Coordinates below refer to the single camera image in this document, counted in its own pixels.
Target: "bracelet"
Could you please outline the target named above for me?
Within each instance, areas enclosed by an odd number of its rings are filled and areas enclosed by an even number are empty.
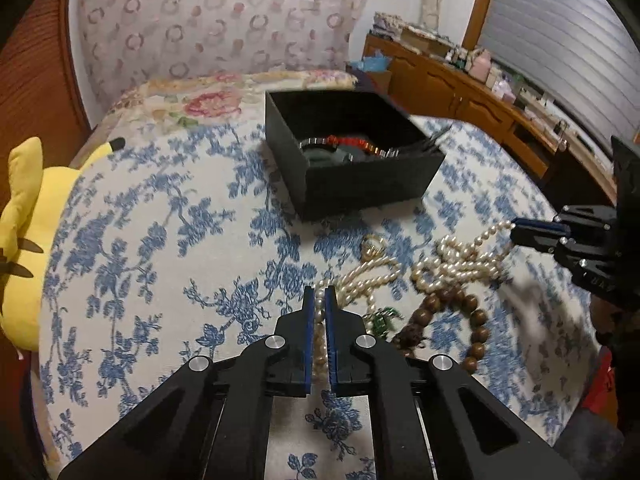
[[[355,148],[359,148],[364,152],[370,153],[371,155],[380,156],[382,158],[398,156],[399,150],[389,149],[389,150],[381,150],[377,146],[371,144],[368,140],[364,139],[356,139],[355,137],[336,137],[334,135],[330,135],[328,137],[311,137],[309,139],[301,140],[299,143],[300,149],[306,148],[307,146],[353,146]]]

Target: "silver screw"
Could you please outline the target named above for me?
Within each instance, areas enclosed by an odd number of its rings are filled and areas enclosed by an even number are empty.
[[[449,370],[453,366],[453,361],[451,357],[447,355],[436,355],[431,361],[433,366],[435,366],[438,370]]]
[[[281,335],[270,335],[264,340],[264,344],[273,349],[282,348],[284,343],[286,343],[286,341]]]
[[[371,348],[376,344],[376,338],[369,334],[359,335],[356,338],[356,345],[361,348]]]
[[[201,372],[203,370],[206,370],[208,366],[209,360],[202,355],[196,356],[191,361],[189,361],[189,368],[194,372]]]

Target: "pearl necklace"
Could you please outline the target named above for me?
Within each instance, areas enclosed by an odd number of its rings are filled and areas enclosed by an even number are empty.
[[[327,374],[326,341],[324,330],[324,288],[329,285],[335,287],[335,295],[339,308],[344,308],[353,303],[360,296],[367,297],[367,311],[363,314],[367,333],[373,330],[373,322],[370,318],[376,313],[376,299],[373,291],[376,288],[391,283],[402,275],[402,265],[397,258],[384,256],[386,242],[376,235],[366,235],[362,240],[362,263],[343,276],[336,276],[332,280],[319,280],[314,284],[316,325],[314,326],[314,369],[312,378],[324,380]],[[356,280],[361,274],[376,269],[377,267],[390,267],[391,272],[368,280]]]
[[[438,256],[428,256],[412,265],[411,279],[418,290],[431,294],[453,285],[477,282],[480,280],[496,280],[502,273],[502,261],[513,248],[509,242],[498,253],[478,253],[478,249],[492,235],[501,230],[513,229],[514,224],[501,221],[492,225],[477,237],[473,243],[459,242],[455,236],[446,235],[438,242]],[[433,276],[427,282],[422,276],[424,271]]]

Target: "blue floral tablecloth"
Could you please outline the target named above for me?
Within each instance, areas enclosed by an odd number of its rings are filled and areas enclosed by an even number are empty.
[[[427,132],[448,122],[414,120]],[[192,356],[222,360],[271,334],[305,284],[356,266],[363,235],[385,237],[408,269],[445,234],[472,240],[501,219],[553,216],[481,130],[456,121],[443,148],[422,200],[316,223],[295,216],[260,117],[129,139],[96,162],[68,199],[42,302],[40,379],[60,465]],[[476,378],[553,443],[594,362],[589,298],[551,256],[516,248],[506,262],[499,288],[468,287],[492,334]],[[376,297],[405,319],[423,298],[408,273]],[[426,335],[419,358],[461,360],[470,329],[447,311]],[[372,459],[365,398],[316,384],[307,399],[274,400],[265,478],[371,479]]]

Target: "window blind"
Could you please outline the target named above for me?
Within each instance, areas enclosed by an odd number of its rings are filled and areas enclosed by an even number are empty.
[[[604,146],[640,125],[640,53],[606,0],[491,0],[479,44]]]

